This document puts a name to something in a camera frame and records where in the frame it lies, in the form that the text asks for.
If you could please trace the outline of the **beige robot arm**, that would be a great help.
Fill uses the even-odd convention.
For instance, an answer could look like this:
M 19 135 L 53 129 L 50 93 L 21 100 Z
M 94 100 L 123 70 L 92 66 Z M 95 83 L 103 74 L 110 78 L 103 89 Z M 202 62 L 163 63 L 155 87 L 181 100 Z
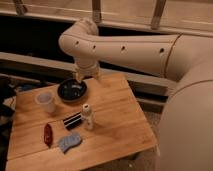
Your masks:
M 104 61 L 176 81 L 159 123 L 156 171 L 213 171 L 213 38 L 102 37 L 83 18 L 60 35 L 59 46 L 74 58 L 79 80 Z

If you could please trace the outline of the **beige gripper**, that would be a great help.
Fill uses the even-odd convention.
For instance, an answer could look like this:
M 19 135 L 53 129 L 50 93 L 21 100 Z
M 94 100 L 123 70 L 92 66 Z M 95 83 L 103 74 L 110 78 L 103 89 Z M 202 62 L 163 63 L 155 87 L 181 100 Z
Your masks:
M 96 80 L 100 79 L 100 67 L 98 62 L 94 62 L 90 65 L 85 65 L 83 63 L 76 63 L 75 64 L 75 70 L 76 70 L 76 80 L 78 82 L 81 82 L 81 77 L 93 77 Z

